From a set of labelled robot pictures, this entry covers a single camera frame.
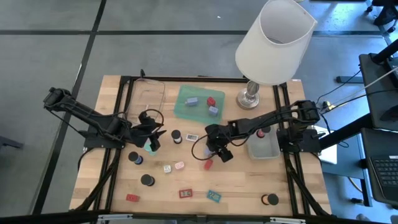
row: wooden tabletop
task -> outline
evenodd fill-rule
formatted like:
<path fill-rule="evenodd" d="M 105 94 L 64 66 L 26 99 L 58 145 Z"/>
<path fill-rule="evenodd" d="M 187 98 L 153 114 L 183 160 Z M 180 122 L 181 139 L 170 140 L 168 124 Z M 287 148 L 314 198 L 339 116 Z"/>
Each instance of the wooden tabletop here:
<path fill-rule="evenodd" d="M 111 114 L 118 92 L 120 76 L 104 76 L 99 90 L 96 111 Z M 239 118 L 254 118 L 275 110 L 274 94 L 271 86 L 260 86 L 260 104 L 253 110 L 242 110 L 236 104 L 236 95 L 245 87 L 244 83 L 220 82 L 164 82 L 165 101 L 162 113 L 165 117 L 164 127 L 167 132 L 160 137 L 160 149 L 156 155 L 150 156 L 145 150 L 128 144 L 121 153 L 119 169 L 114 188 L 111 211 L 126 213 L 179 213 L 179 214 L 212 214 L 212 215 L 292 215 L 289 190 L 283 155 L 277 159 L 252 160 L 244 146 L 228 149 L 234 158 L 223 163 L 219 157 L 214 157 L 210 170 L 204 170 L 204 161 L 195 160 L 191 155 L 192 142 L 183 140 L 175 144 L 170 136 L 174 129 L 179 129 L 182 137 L 190 134 L 205 135 L 205 124 L 176 118 L 173 110 L 180 85 L 195 85 L 225 93 L 223 120 Z M 287 83 L 289 98 L 293 103 L 304 100 L 303 87 L 300 80 Z M 280 93 L 283 105 L 283 94 Z M 198 156 L 203 155 L 205 140 L 195 146 Z M 137 166 L 128 160 L 131 151 L 138 152 L 144 162 Z M 81 162 L 80 171 L 73 191 L 70 208 L 79 206 L 93 190 L 100 175 L 104 149 L 94 149 Z M 317 202 L 330 212 L 328 196 L 323 180 L 319 160 L 309 153 L 301 153 L 301 161 L 305 183 Z M 183 170 L 174 169 L 174 164 L 184 161 Z M 173 171 L 164 173 L 163 166 L 171 165 Z M 142 185 L 140 178 L 149 174 L 155 178 L 152 187 Z M 192 189 L 193 197 L 179 198 L 178 191 Z M 302 201 L 299 189 L 295 188 L 299 211 L 302 212 Z M 221 194 L 221 201 L 216 203 L 207 199 L 209 190 Z M 104 207 L 108 186 L 104 188 L 101 208 Z M 261 203 L 261 195 L 276 194 L 279 204 L 265 206 Z M 127 194 L 140 196 L 139 202 L 126 201 Z"/>

